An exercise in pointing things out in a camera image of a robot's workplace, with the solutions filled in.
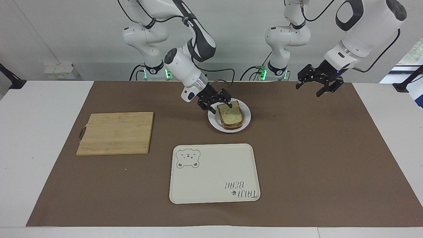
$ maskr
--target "bear drawing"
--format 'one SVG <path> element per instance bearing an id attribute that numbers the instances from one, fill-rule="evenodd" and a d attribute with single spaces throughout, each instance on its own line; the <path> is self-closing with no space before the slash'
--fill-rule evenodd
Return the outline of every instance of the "bear drawing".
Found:
<path id="1" fill-rule="evenodd" d="M 178 150 L 176 152 L 176 158 L 178 161 L 176 162 L 176 167 L 181 169 L 184 166 L 192 166 L 193 168 L 197 168 L 200 165 L 198 161 L 200 159 L 200 151 L 193 150 L 193 149 L 184 149 Z"/>

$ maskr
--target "white table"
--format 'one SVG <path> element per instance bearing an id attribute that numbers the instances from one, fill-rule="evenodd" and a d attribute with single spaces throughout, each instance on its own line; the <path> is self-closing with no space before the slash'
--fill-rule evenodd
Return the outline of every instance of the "white table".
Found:
<path id="1" fill-rule="evenodd" d="M 25 227 L 92 84 L 28 81 L 1 100 L 0 237 L 423 237 L 423 227 Z M 423 110 L 391 85 L 354 87 L 423 204 Z"/>

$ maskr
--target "brown tabletop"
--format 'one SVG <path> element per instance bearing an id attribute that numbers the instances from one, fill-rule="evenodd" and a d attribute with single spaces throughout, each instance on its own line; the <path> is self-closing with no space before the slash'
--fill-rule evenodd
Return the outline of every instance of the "brown tabletop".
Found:
<path id="1" fill-rule="evenodd" d="M 95 82 L 27 226 L 422 227 L 423 207 L 353 85 L 320 98 L 320 85 L 294 85 L 235 83 L 228 91 L 252 120 L 226 134 L 180 98 L 181 83 Z M 148 154 L 76 156 L 91 113 L 141 111 L 154 112 Z M 260 199 L 173 204 L 174 147 L 228 143 L 253 147 Z"/>

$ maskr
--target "toast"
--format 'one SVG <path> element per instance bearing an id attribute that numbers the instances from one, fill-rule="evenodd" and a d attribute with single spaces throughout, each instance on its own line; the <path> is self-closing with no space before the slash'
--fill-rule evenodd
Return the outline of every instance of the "toast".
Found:
<path id="1" fill-rule="evenodd" d="M 234 101 L 232 103 L 232 108 L 229 108 L 226 104 L 220 104 L 217 106 L 220 115 L 220 121 L 222 126 L 227 130 L 235 130 L 242 127 L 244 121 L 244 115 L 242 115 L 241 108 L 239 107 L 239 102 Z"/>

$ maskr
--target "white plate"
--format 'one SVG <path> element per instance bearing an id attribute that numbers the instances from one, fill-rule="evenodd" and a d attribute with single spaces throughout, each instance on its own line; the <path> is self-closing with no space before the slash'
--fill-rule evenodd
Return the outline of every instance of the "white plate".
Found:
<path id="1" fill-rule="evenodd" d="M 239 102 L 239 108 L 241 109 L 242 115 L 244 116 L 244 121 L 242 122 L 242 127 L 235 129 L 235 130 L 227 130 L 227 129 L 223 128 L 222 122 L 220 121 L 219 110 L 217 109 L 217 105 L 225 104 L 224 102 L 221 102 L 221 103 L 215 103 L 215 104 L 212 105 L 212 108 L 214 108 L 216 110 L 216 114 L 213 114 L 210 111 L 209 111 L 209 114 L 208 114 L 210 124 L 214 128 L 216 128 L 220 131 L 226 132 L 226 133 L 234 133 L 234 132 L 238 132 L 238 131 L 245 129 L 248 126 L 248 124 L 251 121 L 251 111 L 250 111 L 250 109 L 248 108 L 247 104 L 243 103 L 241 100 L 238 100 L 236 98 L 232 98 L 231 102 L 234 102 L 234 101 Z"/>
<path id="2" fill-rule="evenodd" d="M 249 144 L 180 145 L 173 150 L 171 202 L 253 202 L 259 198 Z"/>

